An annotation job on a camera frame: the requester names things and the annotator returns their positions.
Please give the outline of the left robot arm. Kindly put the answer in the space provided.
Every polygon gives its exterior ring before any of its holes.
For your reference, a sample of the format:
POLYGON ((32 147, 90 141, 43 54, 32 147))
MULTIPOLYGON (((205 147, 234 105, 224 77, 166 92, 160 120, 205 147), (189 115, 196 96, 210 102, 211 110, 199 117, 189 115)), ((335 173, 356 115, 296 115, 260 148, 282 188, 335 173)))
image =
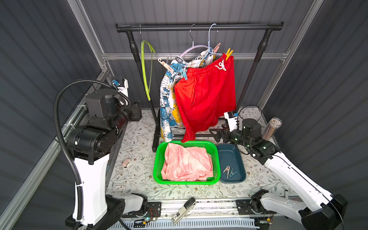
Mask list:
POLYGON ((139 121, 139 102, 127 95, 127 81, 113 79, 85 97, 87 113, 67 138, 59 120, 59 102, 66 91, 55 97, 53 119, 58 143, 71 167, 75 181, 75 206, 65 224, 74 230, 106 230, 128 214, 147 213, 148 199, 133 193, 115 198, 106 193, 127 125, 139 121))

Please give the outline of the lilac plastic hanger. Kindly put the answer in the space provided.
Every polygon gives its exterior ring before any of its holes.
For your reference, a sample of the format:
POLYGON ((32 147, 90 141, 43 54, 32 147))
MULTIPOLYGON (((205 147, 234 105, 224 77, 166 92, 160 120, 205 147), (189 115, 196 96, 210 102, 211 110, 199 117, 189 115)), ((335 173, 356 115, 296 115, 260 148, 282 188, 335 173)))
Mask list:
POLYGON ((185 50, 182 54, 179 55, 179 57, 183 58, 187 53, 189 53, 190 51, 194 50, 194 49, 197 49, 197 48, 205 48, 205 49, 208 49, 208 46, 205 46, 205 45, 195 45, 194 43, 194 38, 192 36, 192 28, 193 26, 195 26, 195 24, 192 24, 190 26, 190 29, 189 29, 189 34, 190 34, 190 37, 192 39, 192 46, 190 48, 188 48, 187 50, 185 50))

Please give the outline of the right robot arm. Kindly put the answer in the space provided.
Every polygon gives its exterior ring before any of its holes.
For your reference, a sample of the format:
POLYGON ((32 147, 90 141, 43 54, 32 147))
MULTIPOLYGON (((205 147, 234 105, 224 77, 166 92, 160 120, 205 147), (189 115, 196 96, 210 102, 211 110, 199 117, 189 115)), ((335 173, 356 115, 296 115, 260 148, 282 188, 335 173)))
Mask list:
POLYGON ((291 218, 307 230, 334 230, 344 224, 347 200, 323 189, 299 168, 272 142, 263 139, 261 125, 255 119, 244 119, 241 129, 210 129, 216 142, 223 140, 245 147, 248 154, 278 175, 300 197, 300 201, 283 198, 261 189, 251 197, 247 208, 255 214, 273 211, 291 218))

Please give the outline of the pink tie-dye shorts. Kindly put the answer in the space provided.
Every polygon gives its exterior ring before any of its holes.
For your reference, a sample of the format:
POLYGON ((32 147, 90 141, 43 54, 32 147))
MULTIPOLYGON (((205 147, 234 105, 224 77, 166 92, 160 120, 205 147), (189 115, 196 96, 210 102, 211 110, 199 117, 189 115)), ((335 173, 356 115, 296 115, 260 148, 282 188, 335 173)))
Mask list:
POLYGON ((161 175, 164 180, 176 182, 207 181, 214 176, 212 157, 206 148, 169 143, 161 175))

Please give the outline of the teal clothespin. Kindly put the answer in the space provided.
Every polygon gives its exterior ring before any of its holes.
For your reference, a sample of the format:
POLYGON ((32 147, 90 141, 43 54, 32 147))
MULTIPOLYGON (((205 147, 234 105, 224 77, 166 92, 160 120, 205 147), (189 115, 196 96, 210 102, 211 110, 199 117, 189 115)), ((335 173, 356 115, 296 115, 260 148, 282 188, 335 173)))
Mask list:
POLYGON ((233 169, 231 169, 229 177, 233 177, 236 173, 237 173, 237 171, 233 171, 233 169))

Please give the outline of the comic print shorts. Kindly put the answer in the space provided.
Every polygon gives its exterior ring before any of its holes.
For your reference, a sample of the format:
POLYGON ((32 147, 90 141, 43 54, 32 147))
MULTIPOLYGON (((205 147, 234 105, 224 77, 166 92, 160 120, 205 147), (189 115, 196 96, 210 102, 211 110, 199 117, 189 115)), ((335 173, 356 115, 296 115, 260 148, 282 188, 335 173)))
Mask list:
POLYGON ((161 138, 165 142, 173 139, 172 129, 174 127, 184 128, 178 104, 176 102, 174 87, 180 80, 185 80, 180 70, 185 68, 204 68, 215 60, 216 56, 210 54, 208 50, 201 52, 194 60, 185 61, 182 57, 175 57, 169 64, 174 72, 166 71, 160 85, 160 127, 161 138))

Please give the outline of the green plastic hanger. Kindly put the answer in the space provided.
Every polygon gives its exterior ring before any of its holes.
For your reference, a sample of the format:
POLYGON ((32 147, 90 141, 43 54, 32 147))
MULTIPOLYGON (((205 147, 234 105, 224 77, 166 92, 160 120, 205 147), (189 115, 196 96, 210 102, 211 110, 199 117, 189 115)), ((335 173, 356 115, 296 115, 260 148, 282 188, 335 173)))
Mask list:
POLYGON ((144 83, 144 89, 147 96, 147 99, 149 102, 151 102, 151 96, 150 96, 150 86, 151 86, 151 79, 152 79, 152 67, 150 68, 150 77, 149 81, 147 81, 147 73, 146 73, 146 65, 145 65, 145 45, 149 47, 150 50, 150 56, 151 56, 151 65, 153 64, 153 54, 156 53, 155 49, 151 45, 150 42, 142 39, 142 30, 140 25, 140 39, 141 39, 141 69, 142 69, 142 77, 143 77, 143 83, 144 83))

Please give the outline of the salmon clothespin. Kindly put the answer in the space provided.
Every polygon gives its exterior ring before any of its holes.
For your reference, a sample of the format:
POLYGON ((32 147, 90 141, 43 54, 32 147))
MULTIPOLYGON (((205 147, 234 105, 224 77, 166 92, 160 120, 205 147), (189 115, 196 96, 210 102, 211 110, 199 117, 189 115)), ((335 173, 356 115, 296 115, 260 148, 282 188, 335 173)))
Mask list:
POLYGON ((215 47, 214 47, 214 49, 213 49, 213 52, 214 53, 217 53, 217 51, 219 50, 219 48, 220 48, 220 45, 221 45, 221 43, 218 43, 215 47))

